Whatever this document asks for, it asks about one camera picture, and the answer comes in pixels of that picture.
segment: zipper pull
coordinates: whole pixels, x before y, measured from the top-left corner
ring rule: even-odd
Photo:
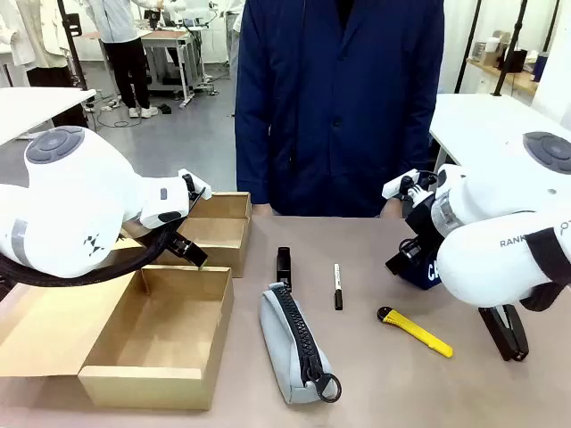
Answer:
[[[325,401],[326,403],[335,403],[341,398],[342,389],[339,379],[337,379],[337,376],[334,374],[323,373],[323,367],[315,356],[310,357],[310,366],[307,369],[307,376],[315,384],[315,389],[321,401]],[[323,392],[331,381],[335,384],[336,393],[333,397],[326,397],[323,395]]]
[[[314,383],[323,375],[323,367],[318,362],[318,358],[314,355],[308,358],[309,366],[307,367],[307,377]]]

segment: zipper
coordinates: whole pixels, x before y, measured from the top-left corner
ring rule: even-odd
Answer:
[[[313,340],[310,329],[305,324],[305,320],[294,299],[285,286],[272,288],[272,292],[276,295],[277,302],[283,310],[285,319],[294,335],[295,347],[300,360],[303,386],[309,381],[314,382],[319,398],[327,403],[335,403],[341,397],[341,384],[333,374],[323,372],[318,346]],[[329,381],[334,381],[337,385],[337,393],[333,398],[323,395],[323,391],[329,384]]]

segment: navy blue jacket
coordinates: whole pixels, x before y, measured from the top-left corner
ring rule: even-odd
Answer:
[[[236,175],[283,215],[374,217],[386,181],[426,161],[443,0],[247,0]]]

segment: gray pencil case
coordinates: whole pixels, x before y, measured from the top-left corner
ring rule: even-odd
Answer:
[[[341,384],[284,283],[271,284],[262,294],[260,321],[285,402],[338,401]]]

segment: black pants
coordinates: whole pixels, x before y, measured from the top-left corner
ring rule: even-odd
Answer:
[[[26,73],[30,86],[49,87],[73,87],[71,73],[67,67],[55,67],[52,69],[41,69],[36,67]],[[80,104],[74,105],[70,109],[52,117],[54,126],[62,127],[72,125],[75,127],[87,128],[87,121],[83,115],[83,108]]]
[[[146,87],[146,57],[141,38],[125,43],[105,43],[105,50],[115,71],[117,88],[125,105],[130,109],[136,107],[131,90],[132,81],[139,105],[148,109],[150,104],[149,89]]]

